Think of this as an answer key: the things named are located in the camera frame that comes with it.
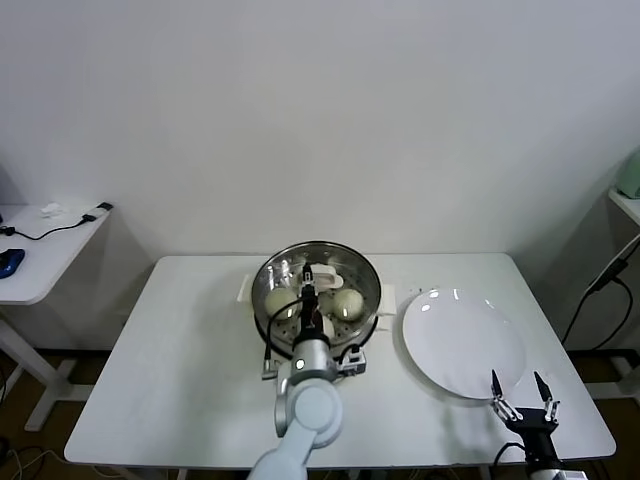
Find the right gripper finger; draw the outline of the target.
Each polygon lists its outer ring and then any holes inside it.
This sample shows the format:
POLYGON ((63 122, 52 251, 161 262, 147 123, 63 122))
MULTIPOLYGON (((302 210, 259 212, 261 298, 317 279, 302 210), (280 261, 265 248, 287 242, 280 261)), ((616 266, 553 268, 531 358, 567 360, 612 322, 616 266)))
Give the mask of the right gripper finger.
POLYGON ((492 408, 502 421, 517 421, 518 411, 505 398, 495 370, 491 372, 492 408))
POLYGON ((547 422, 557 423, 556 418, 557 410, 560 402, 553 398, 549 385, 543 380, 540 374, 535 371, 534 378, 538 388, 540 397, 544 403, 544 418, 547 422))

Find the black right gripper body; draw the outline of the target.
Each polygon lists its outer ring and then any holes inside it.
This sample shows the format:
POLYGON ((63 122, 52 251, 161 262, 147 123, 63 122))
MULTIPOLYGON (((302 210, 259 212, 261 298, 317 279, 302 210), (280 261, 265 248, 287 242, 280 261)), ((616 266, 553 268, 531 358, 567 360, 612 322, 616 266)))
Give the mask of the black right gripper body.
POLYGON ((505 421, 506 427, 517 434, 525 448, 527 460, 557 460, 551 434, 557 428, 555 420, 547 420, 543 409, 519 408, 521 417, 505 421))

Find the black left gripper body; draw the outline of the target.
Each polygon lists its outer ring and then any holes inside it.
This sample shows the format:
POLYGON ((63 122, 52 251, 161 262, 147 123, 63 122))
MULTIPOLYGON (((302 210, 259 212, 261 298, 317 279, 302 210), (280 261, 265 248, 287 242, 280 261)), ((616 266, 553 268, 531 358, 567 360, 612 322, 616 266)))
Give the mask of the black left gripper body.
POLYGON ((316 296, 307 296, 302 301, 298 342, 323 339, 323 317, 318 310, 318 299, 316 296))

